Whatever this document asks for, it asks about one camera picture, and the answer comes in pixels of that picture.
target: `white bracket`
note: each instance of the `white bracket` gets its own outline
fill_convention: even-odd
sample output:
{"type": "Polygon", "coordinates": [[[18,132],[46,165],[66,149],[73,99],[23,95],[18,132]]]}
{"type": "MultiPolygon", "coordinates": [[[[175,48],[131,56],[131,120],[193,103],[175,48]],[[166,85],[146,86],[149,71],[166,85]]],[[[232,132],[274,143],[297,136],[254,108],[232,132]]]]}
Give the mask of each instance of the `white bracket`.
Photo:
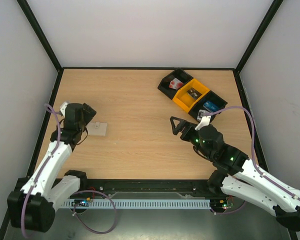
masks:
{"type": "Polygon", "coordinates": [[[60,106],[60,112],[62,113],[62,115],[64,116],[66,114],[66,107],[69,104],[68,101],[65,101],[64,103],[62,103],[62,105],[60,106]]]}
{"type": "Polygon", "coordinates": [[[208,126],[210,124],[211,116],[203,116],[199,124],[195,127],[196,131],[199,131],[204,126],[208,126]]]}
{"type": "Polygon", "coordinates": [[[61,205],[80,188],[80,179],[76,176],[64,176],[50,192],[47,200],[53,203],[53,208],[57,211],[61,205]]]}
{"type": "Polygon", "coordinates": [[[221,190],[224,194],[241,198],[242,200],[264,209],[272,216],[276,216],[273,207],[277,206],[277,203],[255,187],[239,181],[232,176],[227,176],[222,184],[221,190]]]}

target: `small box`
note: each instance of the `small box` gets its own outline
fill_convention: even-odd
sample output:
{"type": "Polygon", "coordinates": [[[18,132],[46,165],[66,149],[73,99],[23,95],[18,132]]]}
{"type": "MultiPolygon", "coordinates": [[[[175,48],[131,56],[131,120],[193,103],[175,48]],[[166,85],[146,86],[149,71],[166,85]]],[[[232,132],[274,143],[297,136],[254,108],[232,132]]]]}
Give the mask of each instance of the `small box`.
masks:
{"type": "Polygon", "coordinates": [[[228,104],[181,68],[165,76],[161,80],[158,89],[198,122],[201,119],[199,113],[203,111],[212,113],[224,109],[228,104]],[[178,87],[174,84],[176,79],[179,83],[178,87]]]}

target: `blue item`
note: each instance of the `blue item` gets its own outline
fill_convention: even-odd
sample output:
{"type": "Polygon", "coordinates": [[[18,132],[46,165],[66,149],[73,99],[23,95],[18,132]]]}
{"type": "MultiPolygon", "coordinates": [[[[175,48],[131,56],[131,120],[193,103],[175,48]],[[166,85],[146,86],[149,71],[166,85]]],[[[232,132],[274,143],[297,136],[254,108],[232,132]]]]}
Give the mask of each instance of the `blue item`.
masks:
{"type": "Polygon", "coordinates": [[[210,112],[216,112],[216,111],[218,111],[220,109],[219,107],[217,107],[217,105],[215,105],[211,101],[206,101],[203,104],[203,106],[205,106],[205,108],[208,109],[210,112]]]}

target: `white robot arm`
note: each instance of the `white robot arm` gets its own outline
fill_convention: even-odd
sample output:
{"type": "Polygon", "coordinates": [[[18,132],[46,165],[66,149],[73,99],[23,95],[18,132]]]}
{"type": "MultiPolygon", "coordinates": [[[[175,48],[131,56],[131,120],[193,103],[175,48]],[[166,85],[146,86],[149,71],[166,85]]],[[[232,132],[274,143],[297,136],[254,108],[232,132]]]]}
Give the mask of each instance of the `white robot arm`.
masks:
{"type": "Polygon", "coordinates": [[[52,133],[48,150],[28,182],[7,198],[13,227],[20,228],[24,221],[25,229],[48,231],[62,203],[79,189],[86,189],[86,173],[76,170],[68,171],[56,186],[53,184],[97,112],[85,103],[68,102],[61,105],[60,112],[64,116],[63,128],[52,133]]]}
{"type": "Polygon", "coordinates": [[[194,151],[217,168],[208,180],[211,192],[239,197],[271,215],[284,227],[300,231],[300,190],[278,180],[239,149],[224,142],[223,135],[203,116],[199,124],[171,117],[172,132],[192,143],[194,151]]]}

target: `wooden tabletop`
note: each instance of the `wooden tabletop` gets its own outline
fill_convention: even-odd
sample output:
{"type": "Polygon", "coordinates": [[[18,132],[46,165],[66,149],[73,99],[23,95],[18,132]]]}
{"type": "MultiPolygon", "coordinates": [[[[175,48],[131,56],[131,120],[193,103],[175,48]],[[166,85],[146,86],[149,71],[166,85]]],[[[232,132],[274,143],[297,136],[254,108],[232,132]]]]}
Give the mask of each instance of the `wooden tabletop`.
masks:
{"type": "MultiPolygon", "coordinates": [[[[90,179],[208,179],[215,170],[199,157],[191,143],[172,134],[170,117],[196,121],[157,89],[172,70],[66,69],[54,103],[87,103],[97,111],[93,122],[108,123],[106,136],[91,136],[67,159],[58,174],[68,170],[90,179]]],[[[232,71],[187,70],[229,106],[241,106],[232,71]]],[[[216,116],[212,124],[226,143],[251,155],[251,137],[243,111],[216,116]]],[[[56,129],[50,118],[37,166],[56,129]]]]}

